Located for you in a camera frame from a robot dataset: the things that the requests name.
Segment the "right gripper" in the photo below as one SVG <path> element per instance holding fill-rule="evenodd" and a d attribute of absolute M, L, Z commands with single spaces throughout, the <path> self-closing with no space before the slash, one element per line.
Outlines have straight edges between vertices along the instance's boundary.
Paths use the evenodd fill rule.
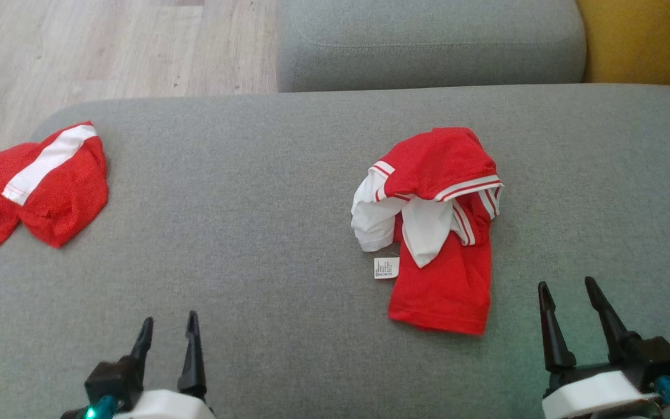
<path fill-rule="evenodd" d="M 609 363 L 577 368 L 555 314 L 546 282 L 538 284 L 545 368 L 547 418 L 665 418 L 670 411 L 670 343 L 628 332 L 594 278 L 585 287 L 598 313 Z"/>

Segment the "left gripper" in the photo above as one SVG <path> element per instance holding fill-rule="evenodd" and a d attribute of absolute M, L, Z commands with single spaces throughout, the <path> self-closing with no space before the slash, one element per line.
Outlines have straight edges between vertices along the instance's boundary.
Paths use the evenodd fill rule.
<path fill-rule="evenodd" d="M 186 332 L 188 340 L 177 392 L 145 390 L 138 393 L 139 363 L 145 363 L 152 345 L 154 319 L 144 319 L 130 352 L 131 358 L 109 363 L 102 361 L 85 380 L 88 403 L 63 412 L 63 418 L 214 418 L 205 403 L 207 382 L 202 351 L 199 318 L 190 311 Z"/>

